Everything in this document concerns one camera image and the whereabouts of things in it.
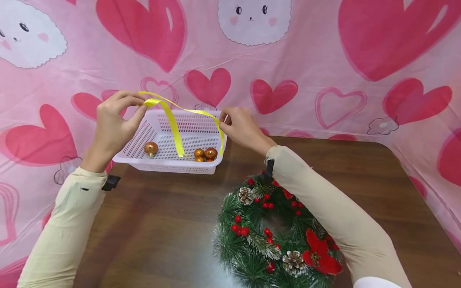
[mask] white plastic basket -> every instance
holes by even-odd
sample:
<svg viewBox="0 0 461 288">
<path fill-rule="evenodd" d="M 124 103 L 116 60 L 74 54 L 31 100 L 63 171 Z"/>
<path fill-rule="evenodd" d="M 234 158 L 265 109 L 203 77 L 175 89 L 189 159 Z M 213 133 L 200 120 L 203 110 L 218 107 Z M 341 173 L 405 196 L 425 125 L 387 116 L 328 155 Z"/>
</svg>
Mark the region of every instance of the white plastic basket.
<svg viewBox="0 0 461 288">
<path fill-rule="evenodd" d="M 223 160 L 219 156 L 213 162 L 195 162 L 194 151 L 197 148 L 213 147 L 219 151 L 221 138 L 215 121 L 205 115 L 191 113 L 184 110 L 172 110 L 175 116 L 184 151 L 188 156 L 178 157 L 171 133 L 170 123 L 165 112 L 161 109 L 149 110 L 136 131 L 133 139 L 113 158 L 117 163 L 128 163 L 138 170 L 213 174 Z M 208 111 L 218 117 L 221 111 Z M 153 141 L 159 146 L 158 152 L 149 158 L 144 151 L 144 145 Z"/>
</svg>

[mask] beige sleeve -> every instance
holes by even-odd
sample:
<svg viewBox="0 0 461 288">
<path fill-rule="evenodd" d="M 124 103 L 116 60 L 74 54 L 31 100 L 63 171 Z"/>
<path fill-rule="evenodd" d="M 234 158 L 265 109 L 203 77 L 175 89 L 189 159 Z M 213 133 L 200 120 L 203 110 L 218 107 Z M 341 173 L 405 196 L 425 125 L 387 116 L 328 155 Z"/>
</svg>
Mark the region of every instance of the beige sleeve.
<svg viewBox="0 0 461 288">
<path fill-rule="evenodd" d="M 77 168 L 56 197 L 53 213 L 32 249 L 18 288 L 71 288 L 93 220 L 105 194 L 106 173 Z"/>
<path fill-rule="evenodd" d="M 335 240 L 353 283 L 374 276 L 411 287 L 390 237 L 370 215 L 287 147 L 273 147 L 267 158 L 275 160 L 274 179 L 296 195 Z"/>
</svg>

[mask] yellow ribbon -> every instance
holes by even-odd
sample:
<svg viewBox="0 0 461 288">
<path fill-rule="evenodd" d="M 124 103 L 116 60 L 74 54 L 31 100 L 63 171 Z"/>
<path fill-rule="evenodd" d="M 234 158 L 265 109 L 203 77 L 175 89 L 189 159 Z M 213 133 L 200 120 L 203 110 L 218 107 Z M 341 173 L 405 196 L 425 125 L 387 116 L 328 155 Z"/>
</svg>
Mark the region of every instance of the yellow ribbon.
<svg viewBox="0 0 461 288">
<path fill-rule="evenodd" d="M 219 136 L 221 138 L 221 148 L 219 150 L 219 155 L 220 156 L 223 155 L 223 151 L 224 151 L 224 132 L 219 128 L 219 120 L 215 116 L 211 115 L 208 112 L 201 111 L 201 110 L 184 109 L 184 108 L 176 105 L 176 103 L 173 103 L 173 102 L 169 101 L 167 98 L 163 98 L 162 96 L 157 95 L 157 94 L 152 93 L 152 92 L 141 91 L 141 92 L 139 92 L 139 94 L 141 94 L 141 95 L 149 94 L 151 96 L 160 98 L 160 99 L 165 100 L 167 102 L 170 102 L 171 104 L 178 107 L 179 109 L 189 111 L 189 112 L 192 112 L 192 113 L 195 113 L 195 114 L 201 114 L 201 115 L 209 116 L 209 117 L 213 118 L 214 122 L 216 123 L 216 128 L 218 128 Z M 155 106 L 157 104 L 160 104 L 162 106 L 163 110 L 165 111 L 166 118 L 168 119 L 168 122 L 170 123 L 171 133 L 173 134 L 173 140 L 174 140 L 174 144 L 176 146 L 177 155 L 179 157 L 182 157 L 183 155 L 187 156 L 187 154 L 184 152 L 183 142 L 181 140 L 181 135 L 179 134 L 179 128 L 177 126 L 177 122 L 176 122 L 176 119 L 174 118 L 173 112 L 171 111 L 168 104 L 166 104 L 164 101 L 162 101 L 160 99 L 154 99 L 154 98 L 147 99 L 144 102 L 144 105 L 146 105 L 149 108 L 153 107 L 153 106 Z"/>
</svg>

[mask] christmas wreath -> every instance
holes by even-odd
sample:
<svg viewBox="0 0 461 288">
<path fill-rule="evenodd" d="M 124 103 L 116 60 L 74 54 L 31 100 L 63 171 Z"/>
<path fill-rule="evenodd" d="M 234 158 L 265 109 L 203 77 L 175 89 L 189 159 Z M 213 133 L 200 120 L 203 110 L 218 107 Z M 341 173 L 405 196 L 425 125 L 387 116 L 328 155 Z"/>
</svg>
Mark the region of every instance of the christmas wreath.
<svg viewBox="0 0 461 288">
<path fill-rule="evenodd" d="M 223 268 L 249 288 L 327 288 L 343 270 L 331 236 L 264 172 L 224 198 L 213 250 Z"/>
</svg>

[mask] cartoon face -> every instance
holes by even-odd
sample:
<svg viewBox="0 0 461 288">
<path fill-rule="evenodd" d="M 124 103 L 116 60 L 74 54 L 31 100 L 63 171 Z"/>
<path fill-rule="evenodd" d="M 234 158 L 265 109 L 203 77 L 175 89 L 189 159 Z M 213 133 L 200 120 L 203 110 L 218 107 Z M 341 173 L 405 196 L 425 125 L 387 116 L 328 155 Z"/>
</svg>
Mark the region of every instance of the cartoon face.
<svg viewBox="0 0 461 288">
<path fill-rule="evenodd" d="M 224 35 L 234 42 L 271 44 L 288 32 L 291 0 L 219 0 L 218 18 Z"/>
<path fill-rule="evenodd" d="M 47 14 L 19 0 L 2 0 L 0 58 L 19 68 L 36 68 L 66 49 L 67 41 Z"/>
</svg>

